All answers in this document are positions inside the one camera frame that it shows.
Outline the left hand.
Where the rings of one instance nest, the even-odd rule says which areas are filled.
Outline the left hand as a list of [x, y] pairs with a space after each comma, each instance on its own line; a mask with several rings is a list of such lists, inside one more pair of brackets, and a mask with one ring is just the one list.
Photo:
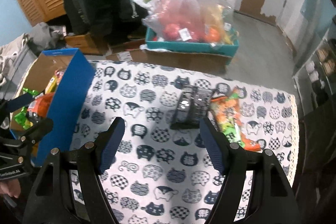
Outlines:
[[0, 182], [0, 194], [7, 194], [10, 197], [18, 198], [21, 194], [19, 180], [3, 180]]

